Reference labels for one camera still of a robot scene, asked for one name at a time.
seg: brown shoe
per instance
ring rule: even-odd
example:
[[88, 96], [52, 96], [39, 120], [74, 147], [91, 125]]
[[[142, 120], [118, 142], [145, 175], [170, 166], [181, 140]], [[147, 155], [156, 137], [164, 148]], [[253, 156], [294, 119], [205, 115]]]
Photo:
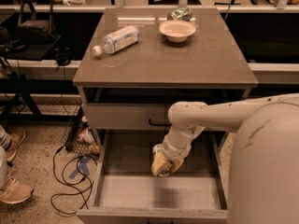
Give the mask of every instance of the brown shoe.
[[10, 132], [11, 146], [7, 150], [7, 161], [12, 162], [17, 154], [17, 149], [21, 142], [25, 139], [26, 131], [22, 127], [14, 128]]
[[34, 189], [30, 186], [23, 184], [11, 175], [8, 175], [8, 182], [0, 189], [0, 202], [7, 204], [17, 204], [24, 202], [31, 197]]

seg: drawer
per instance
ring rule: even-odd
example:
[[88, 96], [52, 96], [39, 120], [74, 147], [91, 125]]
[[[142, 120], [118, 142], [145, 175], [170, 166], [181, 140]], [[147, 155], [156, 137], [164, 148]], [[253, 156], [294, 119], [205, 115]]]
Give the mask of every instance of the drawer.
[[169, 123], [169, 105], [83, 104], [84, 115], [93, 129], [162, 130]]
[[163, 131], [107, 131], [85, 224], [226, 223], [217, 165], [203, 133], [180, 169], [168, 177], [151, 173], [152, 147]]

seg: white bowl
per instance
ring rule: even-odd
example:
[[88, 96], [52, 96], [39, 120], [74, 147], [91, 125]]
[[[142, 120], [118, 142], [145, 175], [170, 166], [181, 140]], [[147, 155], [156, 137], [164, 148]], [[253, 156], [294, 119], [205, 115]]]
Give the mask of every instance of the white bowl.
[[187, 21], [171, 20], [161, 23], [159, 31], [172, 42], [183, 42], [189, 35], [195, 33], [196, 28]]

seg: bottle label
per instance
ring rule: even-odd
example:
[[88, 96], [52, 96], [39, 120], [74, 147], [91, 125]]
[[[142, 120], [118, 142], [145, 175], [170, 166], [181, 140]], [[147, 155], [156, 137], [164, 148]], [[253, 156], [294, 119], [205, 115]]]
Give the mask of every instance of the bottle label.
[[115, 51], [118, 51], [138, 41], [138, 30], [134, 26], [127, 26], [107, 36], [111, 39]]

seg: shoe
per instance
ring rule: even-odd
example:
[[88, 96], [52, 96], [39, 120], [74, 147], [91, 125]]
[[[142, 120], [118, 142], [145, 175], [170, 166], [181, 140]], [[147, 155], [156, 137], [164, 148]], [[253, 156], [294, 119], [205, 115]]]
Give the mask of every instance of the shoe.
[[7, 204], [17, 204], [24, 202], [31, 197], [34, 189], [23, 184], [8, 175], [8, 182], [0, 189], [0, 202]]
[[17, 127], [10, 133], [11, 146], [7, 150], [7, 161], [13, 162], [16, 157], [17, 149], [21, 142], [25, 139], [26, 131], [22, 127]]

